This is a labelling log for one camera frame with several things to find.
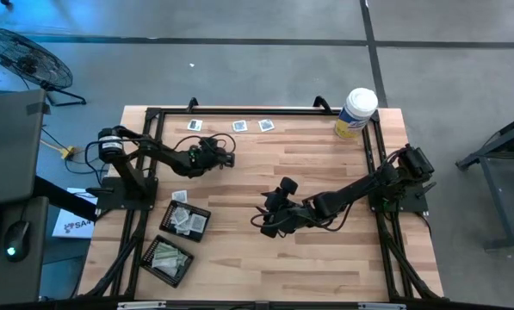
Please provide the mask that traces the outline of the black desk support beam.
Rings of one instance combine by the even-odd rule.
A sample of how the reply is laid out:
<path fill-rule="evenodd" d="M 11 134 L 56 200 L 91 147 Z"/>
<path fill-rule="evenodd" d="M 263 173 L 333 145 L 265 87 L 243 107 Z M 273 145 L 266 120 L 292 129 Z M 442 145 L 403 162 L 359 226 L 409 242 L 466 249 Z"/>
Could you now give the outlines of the black desk support beam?
<path fill-rule="evenodd" d="M 96 222 L 96 204 L 86 201 L 42 177 L 34 178 L 32 197 L 44 196 L 51 205 L 64 209 L 86 220 Z"/>

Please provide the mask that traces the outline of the black metal cart frame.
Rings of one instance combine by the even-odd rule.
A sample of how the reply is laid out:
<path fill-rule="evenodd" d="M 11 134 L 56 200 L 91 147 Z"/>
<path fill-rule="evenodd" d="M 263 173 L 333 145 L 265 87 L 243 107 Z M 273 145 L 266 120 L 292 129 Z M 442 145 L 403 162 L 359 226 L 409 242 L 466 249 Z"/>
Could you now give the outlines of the black metal cart frame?
<path fill-rule="evenodd" d="M 486 241 L 487 251 L 514 246 L 514 121 L 502 127 L 477 151 L 455 166 L 465 171 L 477 164 L 483 171 L 493 205 L 505 233 L 501 239 Z"/>

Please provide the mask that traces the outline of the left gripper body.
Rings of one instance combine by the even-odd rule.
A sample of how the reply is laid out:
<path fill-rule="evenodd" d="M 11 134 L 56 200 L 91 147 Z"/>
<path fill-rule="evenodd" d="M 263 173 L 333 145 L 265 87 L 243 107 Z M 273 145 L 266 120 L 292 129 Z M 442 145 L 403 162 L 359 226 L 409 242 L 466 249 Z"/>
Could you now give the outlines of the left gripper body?
<path fill-rule="evenodd" d="M 184 171 L 185 177 L 200 177 L 217 165 L 224 163 L 225 151 L 221 148 L 214 151 L 195 149 L 183 151 L 187 157 L 188 167 Z"/>

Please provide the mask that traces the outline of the dark grey desk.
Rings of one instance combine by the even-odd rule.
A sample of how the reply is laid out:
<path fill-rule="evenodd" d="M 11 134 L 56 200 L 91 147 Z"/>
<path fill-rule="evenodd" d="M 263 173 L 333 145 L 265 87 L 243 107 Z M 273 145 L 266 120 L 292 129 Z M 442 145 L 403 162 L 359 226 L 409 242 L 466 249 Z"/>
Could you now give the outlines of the dark grey desk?
<path fill-rule="evenodd" d="M 48 199 L 40 196 L 0 207 L 0 305 L 39 298 L 48 204 Z M 29 253 L 12 263 L 4 254 L 4 234 L 18 220 L 30 223 Z"/>

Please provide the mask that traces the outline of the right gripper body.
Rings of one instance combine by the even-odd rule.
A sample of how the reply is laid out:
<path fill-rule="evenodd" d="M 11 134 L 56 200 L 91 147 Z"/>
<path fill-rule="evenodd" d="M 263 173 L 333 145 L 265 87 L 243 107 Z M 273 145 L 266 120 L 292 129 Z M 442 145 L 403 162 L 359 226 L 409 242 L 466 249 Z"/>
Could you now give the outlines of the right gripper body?
<path fill-rule="evenodd" d="M 264 216 L 264 234 L 291 234 L 302 227 L 314 227 L 314 212 L 309 205 L 296 203 L 267 208 Z"/>

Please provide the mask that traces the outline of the Lysol wipes canister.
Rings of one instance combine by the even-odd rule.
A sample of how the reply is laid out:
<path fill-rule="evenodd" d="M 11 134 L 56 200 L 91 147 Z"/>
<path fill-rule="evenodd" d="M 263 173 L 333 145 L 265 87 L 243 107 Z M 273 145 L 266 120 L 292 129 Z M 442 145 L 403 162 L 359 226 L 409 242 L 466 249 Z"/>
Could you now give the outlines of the Lysol wipes canister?
<path fill-rule="evenodd" d="M 353 89 L 346 97 L 345 104 L 338 114 L 335 133 L 344 139 L 355 137 L 368 124 L 378 108 L 376 94 L 367 88 Z"/>

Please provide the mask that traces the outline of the black computer mouse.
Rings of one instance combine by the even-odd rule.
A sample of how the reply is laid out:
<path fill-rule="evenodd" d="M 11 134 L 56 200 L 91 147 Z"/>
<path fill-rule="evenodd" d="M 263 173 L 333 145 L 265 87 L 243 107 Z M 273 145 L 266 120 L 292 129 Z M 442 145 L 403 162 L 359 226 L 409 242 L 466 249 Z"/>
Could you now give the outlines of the black computer mouse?
<path fill-rule="evenodd" d="M 29 229 L 30 223 L 28 221 L 18 220 L 4 234 L 4 254 L 10 262 L 20 262 L 28 255 Z"/>

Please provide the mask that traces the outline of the white box under table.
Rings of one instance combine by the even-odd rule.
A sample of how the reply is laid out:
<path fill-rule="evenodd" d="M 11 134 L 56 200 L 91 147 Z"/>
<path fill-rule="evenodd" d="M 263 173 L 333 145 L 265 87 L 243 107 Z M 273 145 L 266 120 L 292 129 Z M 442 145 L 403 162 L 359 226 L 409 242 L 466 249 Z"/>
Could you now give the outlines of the white box under table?
<path fill-rule="evenodd" d="M 68 192 L 87 202 L 97 204 L 97 198 L 85 189 L 68 188 Z M 65 239 L 91 239 L 94 232 L 94 222 L 61 209 L 53 228 L 52 236 Z"/>

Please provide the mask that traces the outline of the silver metal bracket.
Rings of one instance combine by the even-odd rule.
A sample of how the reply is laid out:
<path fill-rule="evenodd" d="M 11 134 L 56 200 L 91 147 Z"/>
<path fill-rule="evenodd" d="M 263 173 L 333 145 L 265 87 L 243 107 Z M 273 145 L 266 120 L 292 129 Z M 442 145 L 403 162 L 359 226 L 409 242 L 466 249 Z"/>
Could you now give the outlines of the silver metal bracket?
<path fill-rule="evenodd" d="M 167 308 L 166 301 L 129 301 L 117 304 L 116 310 L 161 310 Z"/>
<path fill-rule="evenodd" d="M 359 302 L 358 310 L 407 310 L 405 304 L 379 303 L 379 302 Z"/>

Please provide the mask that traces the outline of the grey computer monitor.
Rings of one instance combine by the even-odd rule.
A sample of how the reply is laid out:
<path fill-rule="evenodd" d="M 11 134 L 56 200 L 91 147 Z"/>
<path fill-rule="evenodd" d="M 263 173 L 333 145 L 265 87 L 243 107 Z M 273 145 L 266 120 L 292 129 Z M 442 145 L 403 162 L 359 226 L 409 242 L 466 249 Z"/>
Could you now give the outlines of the grey computer monitor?
<path fill-rule="evenodd" d="M 0 95 L 0 205 L 31 196 L 47 112 L 43 90 Z"/>

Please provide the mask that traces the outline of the black slotted plastic basket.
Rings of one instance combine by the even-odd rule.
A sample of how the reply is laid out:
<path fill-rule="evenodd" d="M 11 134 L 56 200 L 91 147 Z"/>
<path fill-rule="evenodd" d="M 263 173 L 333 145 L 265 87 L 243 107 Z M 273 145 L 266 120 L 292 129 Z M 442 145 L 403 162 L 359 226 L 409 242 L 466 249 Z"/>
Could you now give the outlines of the black slotted plastic basket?
<path fill-rule="evenodd" d="M 159 229 L 163 232 L 171 233 L 173 235 L 179 236 L 184 239 L 188 239 L 188 240 L 195 241 L 195 242 L 201 242 L 204 232 L 207 228 L 207 224 L 205 226 L 205 230 L 203 233 L 197 233 L 197 232 L 192 232 L 192 231 L 191 231 L 190 235 L 182 235 L 182 234 L 176 233 L 175 225 L 171 223 L 171 217 L 172 217 L 174 210 L 178 207 L 186 208 L 189 210 L 189 219 L 186 221 L 188 223 L 190 222 L 191 214 L 200 214 L 200 215 L 207 217 L 207 224 L 210 221 L 211 213 L 209 211 L 202 209 L 202 208 L 195 207 L 195 206 L 191 206 L 186 203 L 181 203 L 179 201 L 171 201 L 169 207 L 167 208 L 167 210 L 164 214 L 163 219 L 161 220 Z"/>
<path fill-rule="evenodd" d="M 158 268 L 152 267 L 152 260 L 154 258 L 154 252 L 155 252 L 155 249 L 156 249 L 158 243 L 166 243 L 168 245 L 172 245 L 178 249 L 179 255 L 183 254 L 188 257 L 184 266 L 181 266 L 180 268 L 178 268 L 178 272 L 175 277 L 167 276 L 163 271 L 159 270 Z M 142 257 L 140 266 L 144 270 L 153 274 L 155 277 L 157 277 L 161 281 L 170 285 L 171 287 L 177 288 L 178 285 L 180 284 L 180 282 L 183 280 L 186 273 L 188 272 L 190 265 L 193 263 L 194 259 L 195 259 L 195 257 L 188 251 L 185 251 L 182 247 L 172 243 L 171 241 L 164 238 L 163 236 L 157 235 L 156 238 L 152 241 L 152 243 L 148 247 L 148 249 L 146 250 L 146 253 L 144 254 L 144 256 Z"/>

